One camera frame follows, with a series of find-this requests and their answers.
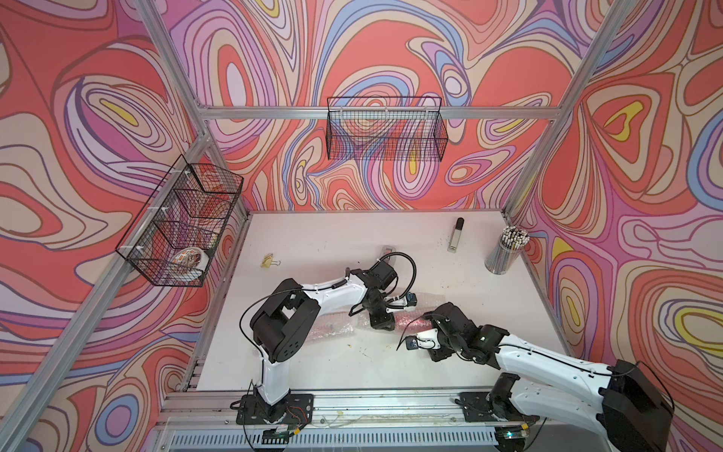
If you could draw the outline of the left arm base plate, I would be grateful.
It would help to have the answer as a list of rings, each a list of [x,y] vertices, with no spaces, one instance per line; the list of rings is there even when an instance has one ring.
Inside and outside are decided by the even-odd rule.
[[[295,425],[305,426],[313,421],[314,396],[289,393],[278,403],[266,403],[256,393],[243,395],[230,405],[236,411],[235,423],[239,426]]]

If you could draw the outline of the pink drink bottle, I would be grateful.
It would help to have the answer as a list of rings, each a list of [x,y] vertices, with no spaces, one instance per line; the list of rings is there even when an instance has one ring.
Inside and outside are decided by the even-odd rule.
[[[354,333],[354,329],[350,324],[322,323],[312,327],[310,337],[313,340],[321,340],[331,337],[345,336],[352,333]]]

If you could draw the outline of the bubble wrap sheet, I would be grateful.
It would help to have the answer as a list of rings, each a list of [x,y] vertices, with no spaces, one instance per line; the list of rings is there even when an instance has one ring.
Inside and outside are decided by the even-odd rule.
[[[318,342],[338,337],[346,337],[354,333],[352,318],[345,313],[334,313],[320,316],[314,322],[307,342]]]
[[[396,333],[401,333],[407,325],[413,321],[412,326],[408,327],[408,331],[417,333],[418,331],[428,330],[430,323],[428,320],[416,320],[418,316],[423,316],[427,312],[434,311],[440,305],[447,302],[445,295],[417,292],[417,304],[412,307],[395,311],[395,329]],[[351,326],[355,331],[373,331],[371,321],[367,312],[363,312],[359,316],[355,316],[351,320]]]

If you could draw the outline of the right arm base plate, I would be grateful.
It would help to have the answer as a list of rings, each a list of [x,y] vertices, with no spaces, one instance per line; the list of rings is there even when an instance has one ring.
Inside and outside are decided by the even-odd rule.
[[[502,399],[493,400],[490,392],[462,392],[454,399],[461,408],[468,423],[501,422],[536,424],[540,421],[537,415],[526,415],[519,412],[510,402]]]

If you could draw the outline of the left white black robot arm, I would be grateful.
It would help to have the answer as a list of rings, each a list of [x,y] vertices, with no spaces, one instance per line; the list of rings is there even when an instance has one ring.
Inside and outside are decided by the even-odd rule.
[[[393,331],[395,316],[389,289],[398,281],[394,268],[378,260],[370,269],[349,269],[344,278],[323,284],[282,281],[249,322],[247,336],[262,358],[261,382],[254,397],[269,408],[284,403],[290,394],[287,362],[306,341],[319,316],[366,312],[375,330]]]

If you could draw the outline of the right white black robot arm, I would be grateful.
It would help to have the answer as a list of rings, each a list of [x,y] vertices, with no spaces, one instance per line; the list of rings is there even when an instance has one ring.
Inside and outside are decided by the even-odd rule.
[[[487,395],[495,418],[557,420],[604,436],[619,451],[666,449],[675,404],[646,363],[606,365],[546,350],[503,328],[474,324],[451,302],[422,318],[431,327],[414,338],[432,361],[456,356],[499,371]]]

